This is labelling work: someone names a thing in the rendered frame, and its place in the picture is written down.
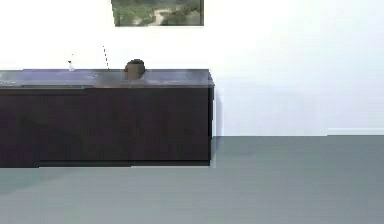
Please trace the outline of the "brown round mug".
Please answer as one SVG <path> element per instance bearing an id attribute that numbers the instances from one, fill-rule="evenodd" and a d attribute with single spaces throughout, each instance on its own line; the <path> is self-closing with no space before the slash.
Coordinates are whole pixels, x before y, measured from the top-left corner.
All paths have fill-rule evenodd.
<path id="1" fill-rule="evenodd" d="M 145 65 L 141 59 L 133 59 L 129 61 L 124 68 L 124 74 L 127 80 L 140 79 L 144 73 Z"/>

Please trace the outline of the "dark brown counter cabinet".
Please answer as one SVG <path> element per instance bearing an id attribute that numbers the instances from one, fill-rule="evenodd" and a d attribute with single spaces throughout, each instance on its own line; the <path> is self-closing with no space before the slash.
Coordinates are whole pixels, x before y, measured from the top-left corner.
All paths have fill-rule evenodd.
<path id="1" fill-rule="evenodd" d="M 0 168 L 207 165 L 214 87 L 206 69 L 0 70 Z"/>

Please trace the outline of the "green landscape framed picture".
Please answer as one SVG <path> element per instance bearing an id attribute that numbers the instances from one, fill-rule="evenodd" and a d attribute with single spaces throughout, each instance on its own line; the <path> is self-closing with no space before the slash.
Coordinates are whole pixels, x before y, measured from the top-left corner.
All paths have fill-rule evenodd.
<path id="1" fill-rule="evenodd" d="M 203 26 L 204 0 L 110 0 L 116 27 Z"/>

